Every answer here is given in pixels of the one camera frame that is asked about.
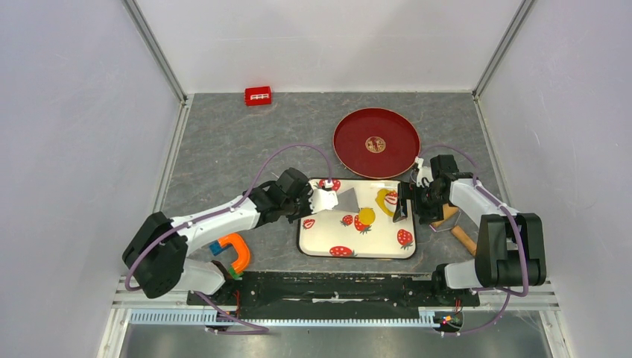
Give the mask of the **yellow dough scrap strip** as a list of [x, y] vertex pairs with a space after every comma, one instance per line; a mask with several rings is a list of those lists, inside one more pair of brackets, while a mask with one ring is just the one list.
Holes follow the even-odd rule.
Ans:
[[394, 213], [396, 211], [396, 206], [399, 201], [398, 192], [393, 189], [380, 189], [376, 195], [376, 204], [379, 209], [386, 215], [391, 218], [394, 217]]

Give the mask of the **white strawberry tray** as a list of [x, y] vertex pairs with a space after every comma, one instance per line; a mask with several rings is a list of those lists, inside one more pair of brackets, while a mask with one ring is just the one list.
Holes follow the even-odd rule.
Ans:
[[344, 192], [354, 188], [358, 205], [373, 208], [376, 220], [372, 225], [358, 221], [358, 213], [323, 210], [300, 220], [297, 245], [312, 257], [348, 257], [365, 259], [406, 260], [417, 249], [412, 218], [393, 223], [376, 204], [380, 189], [398, 189], [396, 180], [334, 179], [332, 188]]

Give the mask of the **orange handled metal scraper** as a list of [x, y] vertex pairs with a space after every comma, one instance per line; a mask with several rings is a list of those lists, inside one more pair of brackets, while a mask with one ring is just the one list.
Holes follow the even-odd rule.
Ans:
[[344, 192], [337, 192], [336, 198], [338, 203], [333, 207], [333, 210], [348, 213], [358, 213], [360, 211], [354, 188], [348, 189]]

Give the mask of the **yellow dough piece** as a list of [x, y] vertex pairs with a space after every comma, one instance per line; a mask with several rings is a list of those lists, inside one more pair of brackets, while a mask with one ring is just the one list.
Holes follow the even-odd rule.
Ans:
[[363, 225], [372, 225], [376, 220], [376, 214], [373, 208], [361, 208], [358, 212], [358, 221]]

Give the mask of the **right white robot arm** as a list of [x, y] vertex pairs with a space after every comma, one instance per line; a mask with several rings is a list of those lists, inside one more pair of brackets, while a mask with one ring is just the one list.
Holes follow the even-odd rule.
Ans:
[[431, 224], [444, 218], [446, 205], [457, 207], [478, 228], [473, 259], [442, 264], [432, 273], [431, 296], [452, 303], [461, 289], [498, 289], [523, 297], [532, 286], [545, 283], [546, 254], [543, 223], [535, 213], [521, 213], [492, 195], [471, 172], [462, 172], [449, 154], [431, 159], [428, 178], [422, 160], [414, 178], [400, 181], [394, 222], [409, 218]]

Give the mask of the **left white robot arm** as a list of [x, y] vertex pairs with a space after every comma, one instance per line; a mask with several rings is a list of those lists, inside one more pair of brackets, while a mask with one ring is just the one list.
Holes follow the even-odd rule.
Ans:
[[148, 299], [174, 289], [199, 291], [214, 303], [225, 304], [233, 297], [233, 283], [215, 264], [190, 259], [192, 253], [229, 234], [282, 217], [295, 222], [339, 204], [332, 180], [312, 184], [301, 171], [290, 168], [218, 207], [172, 218], [161, 211], [152, 213], [121, 256], [128, 269], [125, 287]]

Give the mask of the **red round plate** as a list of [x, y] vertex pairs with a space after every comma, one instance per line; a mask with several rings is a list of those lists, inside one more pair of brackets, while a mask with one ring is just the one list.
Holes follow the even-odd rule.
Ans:
[[346, 115], [332, 137], [336, 157], [365, 178], [395, 178], [407, 172], [421, 151], [416, 128], [404, 116], [368, 107]]

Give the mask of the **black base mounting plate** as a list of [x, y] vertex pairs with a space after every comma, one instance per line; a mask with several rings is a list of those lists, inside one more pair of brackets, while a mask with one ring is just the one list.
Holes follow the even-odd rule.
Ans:
[[247, 271], [212, 303], [234, 306], [241, 319], [416, 318], [421, 307], [478, 307], [466, 289], [439, 289], [426, 276]]

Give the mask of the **red toy brick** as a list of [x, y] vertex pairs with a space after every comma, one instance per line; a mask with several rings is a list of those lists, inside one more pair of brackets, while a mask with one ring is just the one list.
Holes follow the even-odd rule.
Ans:
[[248, 87], [244, 90], [244, 103], [248, 107], [270, 105], [273, 92], [270, 86]]

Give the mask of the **aluminium frame rail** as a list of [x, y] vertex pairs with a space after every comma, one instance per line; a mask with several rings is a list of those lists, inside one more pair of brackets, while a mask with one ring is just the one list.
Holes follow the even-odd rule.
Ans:
[[425, 277], [401, 274], [248, 272], [211, 301], [264, 327], [439, 327], [456, 313], [558, 311], [550, 283], [505, 302], [502, 292], [434, 292]]

